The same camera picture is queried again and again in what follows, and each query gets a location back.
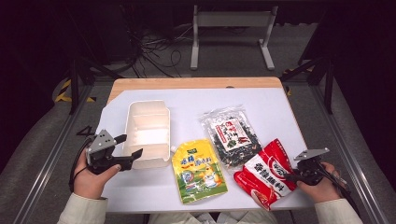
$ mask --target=food package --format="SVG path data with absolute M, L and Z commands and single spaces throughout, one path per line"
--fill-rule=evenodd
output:
M 192 203 L 228 191 L 209 139 L 181 144 L 172 158 L 172 165 L 183 203 Z
M 284 174 L 294 174 L 285 149 L 275 139 L 258 155 L 234 173 L 236 183 L 262 208 L 271 210 L 271 204 L 296 189 Z
M 200 117 L 218 158 L 230 175 L 262 150 L 241 105 L 216 109 Z

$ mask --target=printed label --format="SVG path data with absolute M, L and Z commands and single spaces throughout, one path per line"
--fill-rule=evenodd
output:
M 214 129 L 226 151 L 251 144 L 238 119 L 228 119 L 214 124 Z
M 228 191 L 219 161 L 208 139 L 181 144 L 172 158 L 172 165 L 183 203 Z
M 286 196 L 291 190 L 279 179 L 286 173 L 286 170 L 275 160 L 273 160 L 272 164 L 272 167 L 269 167 L 262 160 L 262 157 L 256 155 L 245 163 L 245 167 L 268 188 L 273 189 L 282 197 Z

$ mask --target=black cable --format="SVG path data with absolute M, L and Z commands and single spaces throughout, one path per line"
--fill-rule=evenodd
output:
M 109 70 L 108 68 L 103 67 L 103 66 L 101 66 L 101 65 L 99 65 L 99 64 L 96 64 L 95 62 L 92 62 L 91 60 L 88 60 L 88 59 L 86 59 L 86 58 L 84 58 L 84 57 L 79 57 L 79 59 L 80 59 L 82 62 L 88 64 L 89 66 L 94 67 L 94 68 L 96 68 L 97 70 L 101 71 L 102 73 L 106 74 L 107 76 L 113 77 L 114 79 L 124 78 L 124 77 L 120 76 L 119 74 L 116 74 L 116 73 L 112 72 L 112 71 Z
M 111 72 L 113 72 L 113 73 L 116 73 L 116 74 L 120 74 L 121 72 L 125 72 L 126 70 L 128 70 L 130 67 L 132 67 L 133 65 L 134 65 L 134 63 L 136 62 L 136 59 L 134 59 L 134 62 L 129 62 L 129 63 L 127 63 L 126 65 L 124 65 L 123 67 L 120 67 L 120 68 L 116 68 L 116 69 L 114 69 L 114 70 L 110 70 Z M 103 72 L 96 72 L 96 71 L 92 71 L 96 76 L 106 76 L 106 74 L 105 73 L 103 73 Z
M 134 70 L 134 73 L 136 74 L 137 77 L 141 77 L 139 72 L 137 71 L 137 69 L 134 66 L 132 66 L 132 69 Z
M 149 59 L 148 57 L 146 57 L 145 55 L 142 55 L 142 57 L 146 60 L 148 60 L 149 63 L 151 63 L 152 65 L 154 65 L 158 70 L 160 70 L 162 73 L 164 73 L 166 76 L 168 77 L 173 77 L 169 74 L 167 74 L 165 71 L 163 71 L 160 67 L 157 66 L 157 64 L 155 64 L 154 62 L 151 61 L 151 59 Z
M 296 219 L 294 218 L 294 214 L 292 213 L 291 210 L 289 210 L 290 216 L 291 216 L 291 221 L 293 222 L 293 224 L 296 224 Z
M 358 216 L 360 217 L 361 213 L 359 212 L 358 206 L 356 205 L 355 201 L 350 196 L 350 191 L 345 189 L 343 186 L 341 186 L 341 184 L 338 183 L 337 179 L 335 179 L 334 176 L 332 176 L 329 172 L 327 172 L 326 169 L 319 162 L 318 162 L 318 167 L 320 167 L 317 170 L 318 173 L 322 174 L 323 176 L 327 177 L 332 181 L 334 186 L 341 192 L 341 195 L 349 202 L 349 204 L 355 210 L 356 214 L 358 214 Z
M 145 65 L 143 65 L 142 64 L 142 60 L 140 60 L 140 58 L 139 58 L 139 63 L 140 63 L 140 65 L 142 66 L 142 68 L 143 68 L 143 75 L 145 76 L 145 77 L 148 77 L 148 75 L 146 74 L 146 67 L 145 67 Z
M 151 58 L 151 56 L 149 56 L 148 54 L 146 54 L 154 63 L 156 63 L 156 64 L 158 64 L 158 65 L 160 65 L 160 66 L 162 66 L 162 67 L 166 67 L 166 68 L 169 68 L 169 67 L 175 67 L 175 65 L 176 64 L 178 64 L 179 62 L 180 62 L 180 60 L 178 60 L 178 62 L 177 63 L 173 63 L 172 62 L 172 54 L 175 52 L 175 51 L 178 51 L 178 50 L 173 50 L 172 51 L 172 53 L 171 53 L 171 65 L 168 65 L 168 64 L 163 64 L 163 63 L 158 63 L 158 62 L 156 62 L 154 59 L 152 59 Z
M 178 61 L 176 63 L 174 63 L 174 61 L 173 61 L 173 55 L 174 55 L 175 52 L 178 52 L 178 55 L 179 55 Z M 176 72 L 177 72 L 179 77 L 181 77 L 181 74 L 178 72 L 178 70 L 176 68 L 176 65 L 178 63 L 180 63 L 180 61 L 181 61 L 181 53 L 180 53 L 180 51 L 178 51 L 177 49 L 173 50 L 172 53 L 171 53 L 171 63 L 173 65 L 173 67 L 175 68 L 175 70 L 176 70 Z
M 69 176 L 69 189 L 73 193 L 74 192 L 74 181 L 76 179 L 76 176 L 83 170 L 85 170 L 88 166 L 86 166 L 84 169 L 80 170 L 78 173 L 75 174 L 75 170 L 77 167 L 78 159 L 81 156 L 81 153 L 84 151 L 85 148 L 87 148 L 94 140 L 93 136 L 88 137 L 85 139 L 84 144 L 82 147 L 79 149 L 77 156 L 75 157 L 75 160 L 72 165 L 72 169 L 70 171 L 70 176 Z

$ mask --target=sleeve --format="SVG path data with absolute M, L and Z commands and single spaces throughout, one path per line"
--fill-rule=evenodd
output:
M 93 200 L 72 193 L 58 224 L 99 224 L 105 223 L 107 199 Z
M 321 224 L 332 223 L 362 223 L 358 214 L 346 199 L 338 199 L 325 203 L 316 203 L 315 209 L 318 215 L 318 221 Z

